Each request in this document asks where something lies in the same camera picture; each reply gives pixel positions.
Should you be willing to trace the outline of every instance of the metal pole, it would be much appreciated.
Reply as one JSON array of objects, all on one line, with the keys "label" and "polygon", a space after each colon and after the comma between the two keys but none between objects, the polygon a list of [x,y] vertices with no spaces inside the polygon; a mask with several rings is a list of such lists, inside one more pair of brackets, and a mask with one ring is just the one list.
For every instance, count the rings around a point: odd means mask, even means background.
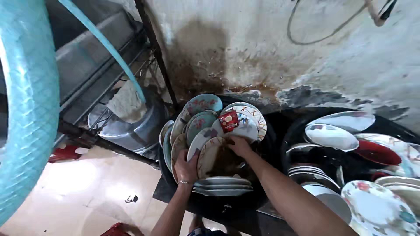
[{"label": "metal pole", "polygon": [[166,87],[168,88],[169,95],[172,99],[173,107],[175,110],[178,110],[179,105],[176,101],[175,93],[172,90],[171,82],[169,81],[168,72],[166,70],[165,62],[162,58],[162,50],[160,49],[158,40],[156,39],[155,32],[153,31],[152,23],[150,22],[149,16],[144,11],[144,3],[142,0],[134,0],[136,3],[137,10],[139,11],[139,15],[142,18],[143,21],[143,27],[146,30],[147,37],[150,40],[150,43],[152,44],[152,47],[155,48],[155,58],[159,65],[160,71],[162,73],[162,77],[165,80]]}]

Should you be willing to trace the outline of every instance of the red coffee packet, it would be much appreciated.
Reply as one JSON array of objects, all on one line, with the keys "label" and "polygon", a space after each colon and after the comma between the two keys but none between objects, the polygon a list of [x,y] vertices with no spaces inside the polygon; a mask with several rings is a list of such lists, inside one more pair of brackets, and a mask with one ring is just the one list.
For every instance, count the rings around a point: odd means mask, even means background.
[{"label": "red coffee packet", "polygon": [[220,115],[219,122],[223,129],[223,133],[231,132],[234,128],[239,126],[238,115],[234,110]]}]

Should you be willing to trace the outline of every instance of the hand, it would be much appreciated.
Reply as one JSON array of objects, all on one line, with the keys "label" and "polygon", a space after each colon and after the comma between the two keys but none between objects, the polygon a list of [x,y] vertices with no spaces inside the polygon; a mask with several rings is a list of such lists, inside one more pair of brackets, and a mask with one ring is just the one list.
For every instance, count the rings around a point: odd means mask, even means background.
[{"label": "hand", "polygon": [[178,181],[187,181],[189,184],[194,184],[198,179],[197,177],[197,160],[198,155],[195,154],[191,160],[186,161],[186,155],[188,149],[181,150],[178,155],[178,159],[175,162],[175,175]]},{"label": "hand", "polygon": [[234,144],[228,144],[228,147],[232,149],[236,155],[244,158],[246,155],[249,155],[253,152],[248,142],[244,138],[233,135],[230,136],[230,138]]}]

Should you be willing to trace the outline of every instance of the metal bucket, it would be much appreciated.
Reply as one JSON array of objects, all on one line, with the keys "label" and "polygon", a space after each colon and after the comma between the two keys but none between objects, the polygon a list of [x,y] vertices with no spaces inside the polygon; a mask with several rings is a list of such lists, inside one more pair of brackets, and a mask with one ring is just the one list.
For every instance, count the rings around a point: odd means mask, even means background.
[{"label": "metal bucket", "polygon": [[[160,130],[168,119],[168,112],[155,94],[144,90],[144,95],[147,100],[147,112],[140,121],[130,124],[112,114],[99,136],[138,154],[157,145]],[[107,109],[106,105],[102,104],[93,108],[87,117],[89,127],[105,109]],[[99,122],[98,127],[101,127],[104,122]]]}]

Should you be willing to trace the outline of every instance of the water pipe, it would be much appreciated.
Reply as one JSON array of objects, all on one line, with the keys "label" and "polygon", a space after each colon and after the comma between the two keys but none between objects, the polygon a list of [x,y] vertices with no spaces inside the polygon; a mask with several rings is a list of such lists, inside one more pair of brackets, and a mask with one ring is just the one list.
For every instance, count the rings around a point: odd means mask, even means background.
[{"label": "water pipe", "polygon": [[127,74],[127,76],[130,78],[131,82],[134,85],[134,88],[137,91],[137,95],[139,99],[146,103],[146,98],[144,97],[142,88],[140,87],[139,83],[137,82],[136,78],[134,77],[132,71],[130,70],[127,63],[124,61],[124,59],[121,57],[121,55],[118,53],[118,51],[114,48],[114,46],[108,41],[108,39],[101,33],[101,31],[96,28],[96,26],[92,23],[92,21],[89,20],[88,17],[86,17],[85,14],[71,1],[71,0],[58,0],[67,10],[69,10],[81,23],[86,26],[88,30],[92,32],[92,34],[101,42],[105,48],[111,53],[111,55],[117,60],[117,62],[120,64],[124,72]]}]

